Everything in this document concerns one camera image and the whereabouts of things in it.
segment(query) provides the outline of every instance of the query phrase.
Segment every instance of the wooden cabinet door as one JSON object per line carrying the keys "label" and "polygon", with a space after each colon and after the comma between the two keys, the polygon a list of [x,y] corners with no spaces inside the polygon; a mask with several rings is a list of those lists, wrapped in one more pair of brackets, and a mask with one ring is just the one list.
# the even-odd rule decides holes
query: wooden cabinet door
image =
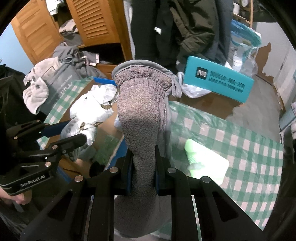
{"label": "wooden cabinet door", "polygon": [[11,21],[21,46],[33,64],[50,58],[63,41],[42,0],[29,1]]}
{"label": "wooden cabinet door", "polygon": [[108,0],[66,0],[85,46],[119,43]]}

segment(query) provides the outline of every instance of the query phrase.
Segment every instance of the teal box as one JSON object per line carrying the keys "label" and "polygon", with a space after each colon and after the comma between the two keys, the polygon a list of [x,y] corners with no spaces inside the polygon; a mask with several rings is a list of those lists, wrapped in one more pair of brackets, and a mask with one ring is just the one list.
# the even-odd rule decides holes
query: teal box
{"label": "teal box", "polygon": [[254,80],[223,65],[189,56],[183,83],[245,103]]}

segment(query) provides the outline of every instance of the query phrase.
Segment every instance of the screw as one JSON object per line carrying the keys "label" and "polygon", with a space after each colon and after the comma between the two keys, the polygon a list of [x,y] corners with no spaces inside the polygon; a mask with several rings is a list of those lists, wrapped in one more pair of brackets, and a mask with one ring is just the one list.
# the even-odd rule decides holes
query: screw
{"label": "screw", "polygon": [[50,167],[52,165],[52,163],[50,162],[50,161],[47,161],[46,163],[45,163],[45,166],[46,167]]}
{"label": "screw", "polygon": [[202,181],[204,183],[209,183],[211,181],[211,179],[209,177],[202,177]]}
{"label": "screw", "polygon": [[168,172],[169,173],[176,173],[177,170],[176,170],[176,168],[170,167],[170,168],[168,168]]}
{"label": "screw", "polygon": [[117,168],[117,167],[111,167],[109,170],[110,170],[110,172],[112,172],[112,173],[116,173],[116,172],[118,172],[118,168]]}
{"label": "screw", "polygon": [[75,180],[76,182],[81,182],[81,181],[83,180],[83,176],[78,175],[78,176],[76,176],[76,177],[74,178],[74,180]]}

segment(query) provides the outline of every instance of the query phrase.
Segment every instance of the green checkered tablecloth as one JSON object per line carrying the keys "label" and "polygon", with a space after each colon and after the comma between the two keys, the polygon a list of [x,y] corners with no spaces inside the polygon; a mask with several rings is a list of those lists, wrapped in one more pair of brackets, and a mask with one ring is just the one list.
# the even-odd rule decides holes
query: green checkered tablecloth
{"label": "green checkered tablecloth", "polygon": [[[184,150],[187,139],[226,158],[230,166],[220,187],[263,229],[279,191],[282,145],[179,102],[169,104],[172,111],[170,161],[175,163],[177,169],[189,174],[189,162]],[[170,233],[169,224],[155,234],[169,238]]]}
{"label": "green checkered tablecloth", "polygon": [[[61,96],[57,103],[53,106],[51,112],[46,117],[44,123],[49,123],[51,125],[59,123],[67,109],[76,99],[76,97],[92,80],[93,78],[90,77],[79,81],[74,81],[72,85],[68,89],[66,89],[65,93]],[[45,149],[48,140],[49,138],[47,137],[42,137],[37,140],[41,149]]]}

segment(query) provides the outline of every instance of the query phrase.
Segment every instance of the fuzzy gray fabric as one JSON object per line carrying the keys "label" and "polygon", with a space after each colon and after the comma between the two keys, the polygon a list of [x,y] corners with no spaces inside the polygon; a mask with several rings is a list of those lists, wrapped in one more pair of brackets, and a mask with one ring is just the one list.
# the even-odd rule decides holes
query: fuzzy gray fabric
{"label": "fuzzy gray fabric", "polygon": [[134,164],[131,194],[115,199],[114,227],[123,236],[136,238],[171,220],[171,199],[156,195],[154,171],[156,144],[165,156],[164,98],[172,86],[172,78],[157,68],[129,62],[130,65],[123,63],[112,73],[120,86],[118,117]]}

